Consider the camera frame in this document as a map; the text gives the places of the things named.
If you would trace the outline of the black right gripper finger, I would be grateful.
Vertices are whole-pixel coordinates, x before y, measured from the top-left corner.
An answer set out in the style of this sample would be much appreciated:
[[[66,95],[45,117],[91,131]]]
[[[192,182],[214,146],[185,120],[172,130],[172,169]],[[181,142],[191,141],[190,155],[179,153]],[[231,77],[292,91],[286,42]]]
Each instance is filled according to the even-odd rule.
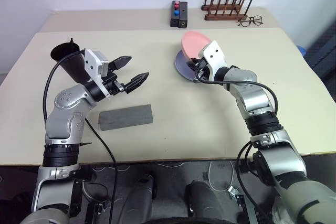
[[[199,59],[196,58],[191,58],[189,61],[187,61],[187,65],[190,69],[195,70],[197,69],[197,65],[198,65]]]

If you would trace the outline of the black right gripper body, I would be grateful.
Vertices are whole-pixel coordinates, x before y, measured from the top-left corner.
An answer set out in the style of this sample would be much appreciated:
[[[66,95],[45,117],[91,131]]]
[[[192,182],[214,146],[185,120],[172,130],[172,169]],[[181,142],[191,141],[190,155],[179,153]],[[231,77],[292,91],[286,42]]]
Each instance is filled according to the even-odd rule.
[[[193,58],[193,70],[195,72],[195,81],[198,81],[198,80],[208,81],[209,80],[210,71],[207,65],[207,61],[205,59]]]

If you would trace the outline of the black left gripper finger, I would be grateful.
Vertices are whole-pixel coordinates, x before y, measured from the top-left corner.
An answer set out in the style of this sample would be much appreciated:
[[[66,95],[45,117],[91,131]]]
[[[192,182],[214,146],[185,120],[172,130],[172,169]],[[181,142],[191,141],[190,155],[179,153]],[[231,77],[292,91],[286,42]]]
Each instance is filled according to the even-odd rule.
[[[149,72],[138,74],[137,76],[133,77],[127,84],[124,84],[124,92],[131,93],[138,87],[140,87],[148,78]]]
[[[120,56],[113,61],[113,70],[119,70],[123,68],[129,61],[131,56]]]

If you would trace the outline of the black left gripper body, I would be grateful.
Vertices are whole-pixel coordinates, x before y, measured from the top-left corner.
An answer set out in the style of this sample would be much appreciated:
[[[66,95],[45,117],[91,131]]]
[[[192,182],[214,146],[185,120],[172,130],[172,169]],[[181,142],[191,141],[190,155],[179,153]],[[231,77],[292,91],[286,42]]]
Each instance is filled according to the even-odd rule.
[[[124,91],[124,86],[117,81],[118,76],[114,73],[115,70],[122,68],[123,66],[117,60],[114,60],[108,64],[108,72],[103,77],[103,85],[110,95],[116,95]]]

